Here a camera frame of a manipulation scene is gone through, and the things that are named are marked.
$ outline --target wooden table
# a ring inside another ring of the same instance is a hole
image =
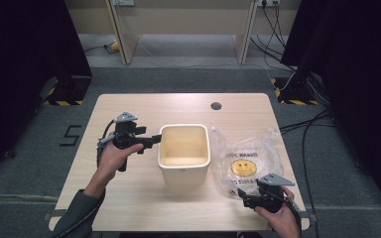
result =
[[[211,109],[219,102],[220,110]],[[67,209],[75,193],[85,188],[96,169],[96,144],[107,124],[127,111],[146,126],[146,136],[159,134],[167,124],[198,123],[217,127],[231,142],[260,137],[264,130],[278,129],[266,94],[181,93],[103,94],[95,105],[82,141],[66,178],[56,209]],[[282,137],[276,149],[284,167],[284,178],[296,181]],[[106,198],[95,218],[98,231],[257,231],[266,220],[244,207],[242,200],[222,195],[211,168],[205,183],[197,188],[166,186],[157,164],[158,145],[144,155],[132,155],[125,173],[118,173],[107,187]],[[289,187],[296,203],[306,210],[298,186]],[[53,217],[54,229],[59,217]],[[309,221],[303,219],[303,229]]]

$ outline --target black curtain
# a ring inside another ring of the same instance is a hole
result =
[[[51,77],[91,76],[62,0],[0,1],[0,160],[41,103]]]
[[[282,62],[299,65],[306,56],[329,1],[335,25],[309,70],[321,76],[347,145],[381,190],[381,1],[303,0]]]

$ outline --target metal bracket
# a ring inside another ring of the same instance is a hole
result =
[[[289,185],[289,186],[295,185],[295,183],[293,183],[292,181],[282,178],[279,175],[276,175],[273,173],[270,173],[261,178],[258,178],[258,182],[261,182],[266,185]]]
[[[120,114],[120,116],[116,117],[113,121],[114,123],[119,123],[119,122],[135,121],[135,120],[138,120],[138,117],[132,115],[129,112],[124,112]]]

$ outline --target yellow smiley face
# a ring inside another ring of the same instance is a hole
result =
[[[240,159],[231,164],[231,170],[237,176],[248,177],[256,173],[256,165],[251,161]]]

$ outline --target beige plastic bin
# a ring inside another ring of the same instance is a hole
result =
[[[166,184],[203,184],[210,163],[206,127],[199,124],[166,125],[160,134],[158,164]]]

